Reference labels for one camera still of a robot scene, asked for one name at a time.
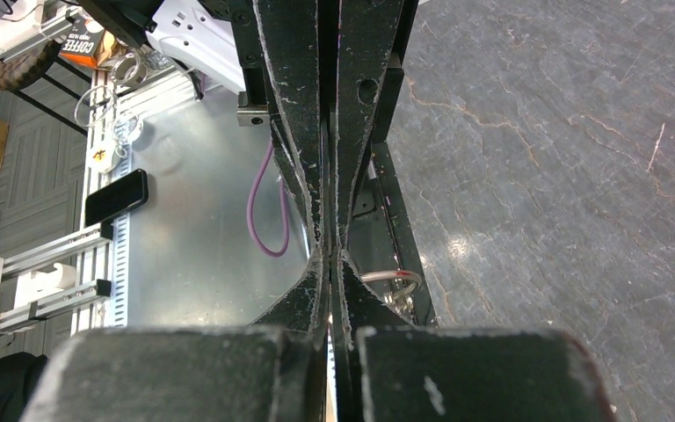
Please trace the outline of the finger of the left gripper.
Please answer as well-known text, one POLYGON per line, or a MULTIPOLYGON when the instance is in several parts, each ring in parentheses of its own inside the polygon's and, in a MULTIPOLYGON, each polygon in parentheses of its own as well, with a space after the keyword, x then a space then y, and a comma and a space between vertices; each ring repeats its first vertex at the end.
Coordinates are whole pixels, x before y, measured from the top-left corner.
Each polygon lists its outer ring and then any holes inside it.
POLYGON ((313 251, 329 248, 325 228, 323 61, 329 38, 326 1, 256 1, 258 37, 270 84, 276 162, 299 208, 313 251))
POLYGON ((332 141, 335 241, 347 245, 353 193, 374 127, 402 1, 340 1, 332 141))

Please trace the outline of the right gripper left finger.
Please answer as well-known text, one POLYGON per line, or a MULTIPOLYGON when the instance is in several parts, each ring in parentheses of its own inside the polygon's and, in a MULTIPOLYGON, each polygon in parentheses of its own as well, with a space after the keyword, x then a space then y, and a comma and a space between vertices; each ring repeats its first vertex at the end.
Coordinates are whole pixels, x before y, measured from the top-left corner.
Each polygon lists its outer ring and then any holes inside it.
POLYGON ((24 420, 324 420, 327 260, 313 251, 253 324, 76 334, 47 365, 24 420))

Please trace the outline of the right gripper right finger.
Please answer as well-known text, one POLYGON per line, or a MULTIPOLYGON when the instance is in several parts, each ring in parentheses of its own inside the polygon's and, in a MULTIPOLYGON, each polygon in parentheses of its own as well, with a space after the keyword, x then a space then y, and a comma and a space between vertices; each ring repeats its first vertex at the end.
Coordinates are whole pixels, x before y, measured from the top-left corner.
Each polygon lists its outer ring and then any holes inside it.
POLYGON ((396 314, 345 251, 332 278, 341 421, 612 421, 590 354, 555 329, 440 329, 396 314))

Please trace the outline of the wire keyring with keys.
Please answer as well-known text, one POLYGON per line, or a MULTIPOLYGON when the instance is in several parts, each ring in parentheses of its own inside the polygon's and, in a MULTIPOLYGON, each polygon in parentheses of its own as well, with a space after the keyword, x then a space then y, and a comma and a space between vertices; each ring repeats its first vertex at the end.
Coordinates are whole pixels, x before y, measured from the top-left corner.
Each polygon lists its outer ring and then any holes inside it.
POLYGON ((365 284, 385 284, 387 291, 381 294, 381 299, 397 309, 413 305, 412 295, 423 281, 418 273, 403 269, 362 273, 359 279, 365 284))

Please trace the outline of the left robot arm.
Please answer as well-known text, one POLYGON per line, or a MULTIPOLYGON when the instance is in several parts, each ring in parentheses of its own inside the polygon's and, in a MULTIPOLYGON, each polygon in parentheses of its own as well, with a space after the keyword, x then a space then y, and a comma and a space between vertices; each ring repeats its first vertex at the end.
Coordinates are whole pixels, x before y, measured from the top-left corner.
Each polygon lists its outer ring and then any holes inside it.
POLYGON ((348 244, 369 145, 392 119, 414 1, 85 1, 151 47, 266 112, 280 168, 318 244, 348 244))

